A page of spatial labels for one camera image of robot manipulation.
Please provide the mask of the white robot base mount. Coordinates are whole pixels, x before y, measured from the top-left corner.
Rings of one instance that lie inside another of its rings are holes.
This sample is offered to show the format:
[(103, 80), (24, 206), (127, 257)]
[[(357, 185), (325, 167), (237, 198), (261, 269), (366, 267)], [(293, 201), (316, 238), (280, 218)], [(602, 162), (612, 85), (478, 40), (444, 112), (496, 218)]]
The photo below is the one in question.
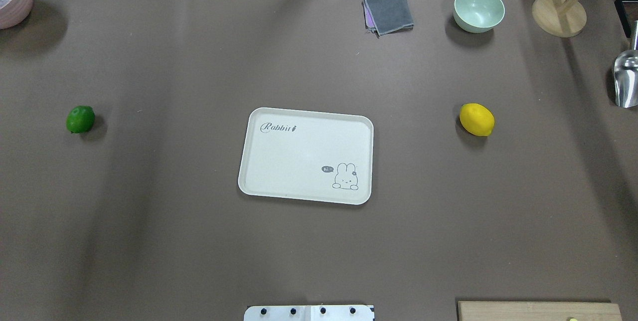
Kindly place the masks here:
[(244, 321), (374, 321), (369, 305), (271, 305), (252, 306)]

